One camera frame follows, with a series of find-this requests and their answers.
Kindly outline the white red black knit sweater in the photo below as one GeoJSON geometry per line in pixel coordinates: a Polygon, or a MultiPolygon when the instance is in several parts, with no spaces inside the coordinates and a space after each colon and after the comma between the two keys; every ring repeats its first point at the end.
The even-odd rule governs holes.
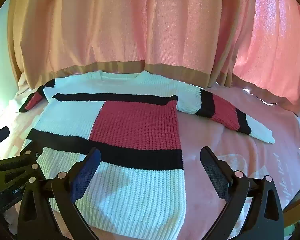
{"type": "Polygon", "coordinates": [[[266,143],[266,126],[223,98],[181,81],[100,70],[50,80],[20,111],[48,104],[27,135],[44,149],[46,178],[96,148],[101,163],[77,207],[95,228],[138,239],[176,239],[186,215],[177,112],[196,114],[266,143]]]}

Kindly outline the pink patterned bed blanket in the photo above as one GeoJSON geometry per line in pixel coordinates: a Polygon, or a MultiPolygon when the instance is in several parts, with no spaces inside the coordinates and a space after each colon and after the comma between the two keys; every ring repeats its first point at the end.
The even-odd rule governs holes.
{"type": "MultiPolygon", "coordinates": [[[[249,177],[271,175],[282,209],[300,189],[300,118],[279,106],[266,105],[240,88],[217,86],[211,92],[264,123],[272,130],[275,144],[266,144],[194,114],[177,112],[187,205],[177,239],[204,237],[225,205],[200,164],[199,153],[204,146],[209,146],[219,159],[249,177]]],[[[18,114],[16,105],[13,110],[1,111],[0,128],[7,125],[11,134],[0,144],[0,160],[19,155],[26,135],[46,104],[43,100],[25,114],[18,114]]]]}

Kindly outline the pink curtain with tan hem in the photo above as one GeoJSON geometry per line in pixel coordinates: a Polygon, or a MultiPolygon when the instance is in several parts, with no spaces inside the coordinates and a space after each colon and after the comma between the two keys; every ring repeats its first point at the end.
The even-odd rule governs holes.
{"type": "Polygon", "coordinates": [[[11,0],[13,74],[31,88],[93,70],[249,89],[300,114],[296,0],[11,0]]]}

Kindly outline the wooden bed frame edge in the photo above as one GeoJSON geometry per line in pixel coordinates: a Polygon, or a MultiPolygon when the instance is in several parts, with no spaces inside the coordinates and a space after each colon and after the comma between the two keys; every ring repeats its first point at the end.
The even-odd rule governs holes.
{"type": "Polygon", "coordinates": [[[300,221],[300,190],[283,210],[284,227],[291,226],[300,221]]]}

